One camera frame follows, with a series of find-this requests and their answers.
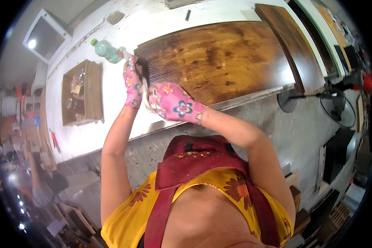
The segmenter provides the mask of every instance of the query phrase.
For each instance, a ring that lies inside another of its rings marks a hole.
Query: glove
[[[153,84],[149,89],[149,104],[156,113],[167,121],[192,122],[201,125],[207,107],[195,102],[177,84]]]
[[[123,77],[127,88],[127,100],[125,106],[139,108],[142,102],[140,87],[142,86],[138,74],[136,74],[135,58],[132,55],[124,64]]]

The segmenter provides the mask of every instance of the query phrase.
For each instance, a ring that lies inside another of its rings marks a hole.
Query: apron
[[[209,151],[197,160],[179,159],[177,154],[188,151]],[[145,248],[160,248],[165,227],[177,188],[206,171],[228,167],[243,173],[249,191],[251,203],[255,206],[261,229],[262,242],[265,245],[280,246],[280,237],[276,221],[266,197],[250,181],[248,163],[238,157],[230,143],[220,135],[194,137],[176,136],[165,152],[163,162],[157,166],[155,190],[159,196],[150,213],[144,234]]]

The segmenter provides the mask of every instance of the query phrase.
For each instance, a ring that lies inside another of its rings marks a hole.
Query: floor
[[[346,91],[346,95],[350,102],[355,103],[357,92],[349,90]],[[339,126],[324,114],[319,99],[316,97],[299,99],[295,111],[285,113],[279,108],[276,96],[271,96],[230,109],[226,113],[253,123],[265,132],[272,141],[281,167],[289,163],[291,172],[300,170],[299,187],[302,191],[300,208],[308,211],[314,206],[324,195],[318,196],[315,193],[318,149],[339,129]],[[138,188],[147,176],[157,169],[157,164],[162,161],[171,139],[185,133],[192,136],[215,134],[201,126],[186,123],[129,142],[125,161],[132,189]],[[233,147],[241,158],[247,160],[245,150]],[[352,165],[353,159],[350,159],[330,186],[339,190],[340,195],[353,177]],[[100,152],[67,161],[58,167],[63,175],[82,173],[95,167],[100,169]],[[70,199],[73,204],[83,208],[98,227],[101,226],[100,186],[101,182],[96,182]]]

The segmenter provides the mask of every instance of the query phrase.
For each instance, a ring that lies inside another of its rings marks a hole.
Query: white bucket
[[[3,116],[14,116],[17,114],[17,97],[4,96],[1,114]]]

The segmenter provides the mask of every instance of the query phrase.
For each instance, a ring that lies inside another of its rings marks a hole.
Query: plastic bottle
[[[95,47],[95,53],[105,57],[110,63],[118,63],[122,57],[116,54],[117,49],[112,47],[108,41],[92,39],[91,45]]]

